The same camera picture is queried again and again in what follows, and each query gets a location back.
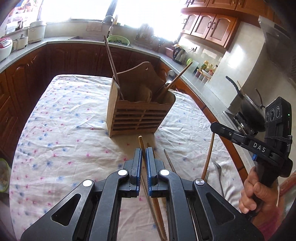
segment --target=black wok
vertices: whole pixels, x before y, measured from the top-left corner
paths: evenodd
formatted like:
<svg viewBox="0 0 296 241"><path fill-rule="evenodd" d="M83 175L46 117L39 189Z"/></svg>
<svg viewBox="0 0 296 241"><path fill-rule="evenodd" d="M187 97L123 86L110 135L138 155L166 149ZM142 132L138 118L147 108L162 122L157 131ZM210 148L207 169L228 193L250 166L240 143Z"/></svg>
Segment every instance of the black wok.
<svg viewBox="0 0 296 241"><path fill-rule="evenodd" d="M238 96L242 99L241 102L241 110L242 114L244 115L248 125L250 128L252 128L254 131L257 132L264 132L265 131L265 117L263 115L262 107L262 98L257 89L255 89L260 97L260 106L257 106L249 96L246 94L242 94L239 90L238 86L234 83L234 81L226 76L226 79L229 80L233 86L235 87Z"/></svg>

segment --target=countertop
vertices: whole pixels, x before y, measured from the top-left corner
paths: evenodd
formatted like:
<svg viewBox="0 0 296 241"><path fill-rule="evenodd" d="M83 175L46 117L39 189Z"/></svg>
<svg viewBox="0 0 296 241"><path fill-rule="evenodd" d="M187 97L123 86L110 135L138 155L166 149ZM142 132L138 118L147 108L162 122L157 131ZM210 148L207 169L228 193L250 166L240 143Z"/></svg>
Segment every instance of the countertop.
<svg viewBox="0 0 296 241"><path fill-rule="evenodd" d="M80 39L70 39L73 36L68 37L50 37L50 38L44 38L42 41L28 44L28 46L24 49L15 51L11 53L6 59L4 59L2 62L0 62L0 73L3 72L7 67L9 67L11 64L22 58L23 56L27 55L28 53L34 51L35 49L38 49L46 44L56 44L56 43L84 43L84 44L98 44L98 45L104 45L104 42L99 41L92 41L92 40L80 40ZM135 51L143 54L147 54L156 58L159 58L164 64L169 66L175 73L179 74L185 66L180 65L176 62L174 62L171 58L168 56L156 53L152 50L133 45L133 47L124 46L124 45L118 45L118 44L109 44L112 47L127 49L130 51ZM193 73L186 71L182 76L181 79L197 94L197 96L205 103L205 105L209 108L209 110L213 113L213 115L216 117L216 119L223 125L226 125L230 128L233 128L232 124L229 122L229 120L224 116L223 111L225 111L227 108L226 106L218 99L218 97L209 90L205 86L204 83L202 83L198 78L194 76ZM250 154L247 150L241 148L240 146L234 144L238 154L240 155L245 168L247 172L250 171L251 167L254 166L254 163L251 159Z"/></svg>

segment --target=person's arm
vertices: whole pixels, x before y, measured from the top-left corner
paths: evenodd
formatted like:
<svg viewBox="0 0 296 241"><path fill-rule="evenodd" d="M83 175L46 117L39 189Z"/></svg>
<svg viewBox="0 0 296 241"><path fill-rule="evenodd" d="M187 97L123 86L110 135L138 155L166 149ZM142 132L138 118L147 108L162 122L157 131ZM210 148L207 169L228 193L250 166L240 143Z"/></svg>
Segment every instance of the person's arm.
<svg viewBox="0 0 296 241"><path fill-rule="evenodd" d="M276 183L268 188L258 180L256 168L253 167L244 182L239 209L242 213L248 213L257 208L257 204L252 199L253 194L264 201L258 215L253 220L253 224L263 233L265 240L268 240L276 231L277 221L280 217L280 211L277 207L278 189Z"/></svg>

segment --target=range hood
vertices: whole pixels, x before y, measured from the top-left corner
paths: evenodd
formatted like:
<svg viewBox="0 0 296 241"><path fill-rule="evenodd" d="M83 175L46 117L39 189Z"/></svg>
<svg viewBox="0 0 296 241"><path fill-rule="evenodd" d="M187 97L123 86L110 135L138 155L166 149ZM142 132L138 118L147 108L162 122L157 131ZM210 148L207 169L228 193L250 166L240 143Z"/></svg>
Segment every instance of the range hood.
<svg viewBox="0 0 296 241"><path fill-rule="evenodd" d="M285 29L269 19L260 16L259 24L269 59L296 84L296 43Z"/></svg>

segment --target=faucet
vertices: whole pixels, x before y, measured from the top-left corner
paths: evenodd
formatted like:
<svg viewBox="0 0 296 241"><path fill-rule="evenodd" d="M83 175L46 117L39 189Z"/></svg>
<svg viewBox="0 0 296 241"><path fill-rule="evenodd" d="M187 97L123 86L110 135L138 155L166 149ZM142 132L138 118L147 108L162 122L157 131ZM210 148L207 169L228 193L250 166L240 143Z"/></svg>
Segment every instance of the faucet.
<svg viewBox="0 0 296 241"><path fill-rule="evenodd" d="M111 17L111 18L113 19L113 22L112 22L111 27L109 28L109 31L108 31L108 34L107 34L107 38L108 38L109 35L112 35L112 32L113 32L114 18L113 18L113 16L108 15L108 16L106 16L106 17L104 18L104 20L103 20L102 23L104 23L104 21L106 20L107 17Z"/></svg>

